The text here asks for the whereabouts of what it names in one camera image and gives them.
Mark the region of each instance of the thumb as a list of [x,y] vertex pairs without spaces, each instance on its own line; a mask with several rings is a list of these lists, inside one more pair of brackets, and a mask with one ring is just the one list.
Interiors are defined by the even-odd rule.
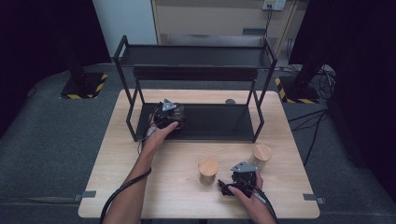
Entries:
[[164,128],[163,130],[165,131],[166,134],[171,133],[178,125],[178,122],[175,121],[171,124],[169,124],[166,128]]
[[248,197],[238,188],[229,186],[228,189],[233,193],[233,195],[241,201],[243,205],[248,204]]

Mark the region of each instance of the wooden cylinder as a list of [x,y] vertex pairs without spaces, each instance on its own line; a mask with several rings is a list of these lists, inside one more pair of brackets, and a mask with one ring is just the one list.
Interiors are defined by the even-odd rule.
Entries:
[[198,164],[200,182],[205,185],[213,184],[216,173],[219,170],[219,163],[213,158],[204,158]]
[[256,166],[258,170],[262,170],[271,157],[271,148],[265,144],[260,144],[254,146],[249,162],[250,164]]

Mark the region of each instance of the black curtain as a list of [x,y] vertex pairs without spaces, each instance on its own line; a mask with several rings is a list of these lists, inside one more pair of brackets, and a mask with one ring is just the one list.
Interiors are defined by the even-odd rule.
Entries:
[[394,1],[371,4],[355,0],[311,0],[296,38],[291,63],[304,63],[312,41],[320,38],[323,22],[342,7],[332,21],[332,41],[326,64],[336,72],[330,106],[341,114],[340,129],[348,129],[362,159],[396,202],[396,25]]
[[68,70],[43,14],[46,6],[81,66],[110,58],[92,0],[7,0],[0,3],[0,136],[27,92],[44,77]]

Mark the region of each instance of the lower shelf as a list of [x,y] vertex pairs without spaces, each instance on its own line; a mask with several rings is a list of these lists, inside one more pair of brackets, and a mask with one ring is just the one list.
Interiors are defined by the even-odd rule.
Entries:
[[[143,105],[136,130],[137,139],[146,136],[149,115],[156,105]],[[167,139],[252,141],[254,133],[247,105],[183,105],[185,125],[170,133]]]

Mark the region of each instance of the black shelf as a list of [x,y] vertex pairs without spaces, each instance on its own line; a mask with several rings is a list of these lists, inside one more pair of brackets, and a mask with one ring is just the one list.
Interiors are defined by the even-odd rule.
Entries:
[[[245,104],[183,104],[187,116],[185,126],[168,135],[168,138],[255,142],[264,124],[261,105],[276,61],[266,40],[262,47],[160,46],[130,45],[127,37],[123,36],[114,54],[114,62],[130,103],[126,122],[132,137],[135,141],[144,138],[149,125],[149,114],[156,105],[145,101],[140,80],[243,81],[251,82]],[[129,91],[122,67],[130,67],[134,73],[133,95]],[[267,76],[259,97],[254,87],[262,70],[267,70]],[[143,106],[135,133],[130,119],[137,95]],[[248,110],[251,96],[260,118],[256,132],[253,132]]]

